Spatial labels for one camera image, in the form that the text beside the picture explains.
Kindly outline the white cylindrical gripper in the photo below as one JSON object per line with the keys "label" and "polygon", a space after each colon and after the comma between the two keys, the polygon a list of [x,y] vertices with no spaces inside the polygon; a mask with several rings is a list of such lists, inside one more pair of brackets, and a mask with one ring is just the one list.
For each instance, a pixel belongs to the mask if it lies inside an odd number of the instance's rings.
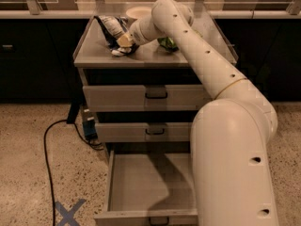
{"label": "white cylindrical gripper", "polygon": [[126,32],[118,36],[117,44],[120,47],[111,51],[111,54],[114,57],[123,57],[131,54],[131,46],[134,42],[137,45],[144,45],[165,36],[165,33],[160,31],[154,24],[150,15],[139,18],[133,22],[130,26],[129,32],[130,34]]}

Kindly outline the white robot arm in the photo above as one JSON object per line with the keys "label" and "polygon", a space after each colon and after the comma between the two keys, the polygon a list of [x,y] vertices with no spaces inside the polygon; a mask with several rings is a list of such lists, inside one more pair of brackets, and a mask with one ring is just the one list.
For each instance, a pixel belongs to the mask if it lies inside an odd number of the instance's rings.
{"label": "white robot arm", "polygon": [[172,38],[211,101],[191,128],[198,226],[279,226],[266,146],[277,113],[261,92],[189,24],[192,10],[157,0],[130,27],[139,44]]}

